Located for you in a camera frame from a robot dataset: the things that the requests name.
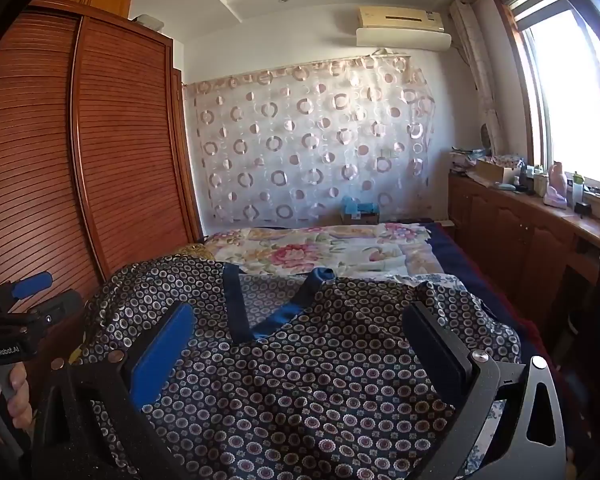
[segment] dark patterned garment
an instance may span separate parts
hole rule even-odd
[[[240,277],[187,255],[117,272],[88,303],[81,362],[125,349],[175,302],[197,318],[162,393],[142,408],[192,478],[404,478],[454,413],[402,335],[423,301],[469,348],[519,362],[520,342],[471,294],[432,285],[308,276]],[[104,407],[94,412],[120,467]]]

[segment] metal bolt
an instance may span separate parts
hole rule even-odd
[[[477,363],[485,363],[489,360],[489,354],[484,350],[474,350],[471,352],[471,359]]]
[[[107,361],[110,363],[119,363],[122,359],[125,358],[125,353],[122,350],[113,350],[109,352],[107,356]]]
[[[64,366],[64,359],[61,357],[56,357],[53,361],[51,361],[51,369],[59,370]]]
[[[535,366],[536,368],[538,368],[539,370],[544,370],[546,368],[546,361],[544,360],[544,358],[540,357],[539,355],[534,355],[531,358],[531,364],[533,366]]]

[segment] hand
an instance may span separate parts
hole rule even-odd
[[[31,424],[32,411],[29,404],[29,383],[24,364],[18,363],[9,375],[11,386],[16,394],[7,403],[9,414],[13,417],[14,427],[24,430]]]

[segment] wardrobe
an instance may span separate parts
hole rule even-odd
[[[202,236],[172,41],[67,0],[34,0],[0,42],[0,283],[42,270],[87,300],[126,264]],[[73,350],[79,316],[28,364]]]

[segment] floral bedsheet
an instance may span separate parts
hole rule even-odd
[[[386,279],[440,273],[419,224],[338,225],[274,230],[245,228],[213,235],[206,248],[216,260],[248,274],[299,274],[329,267],[337,276]]]

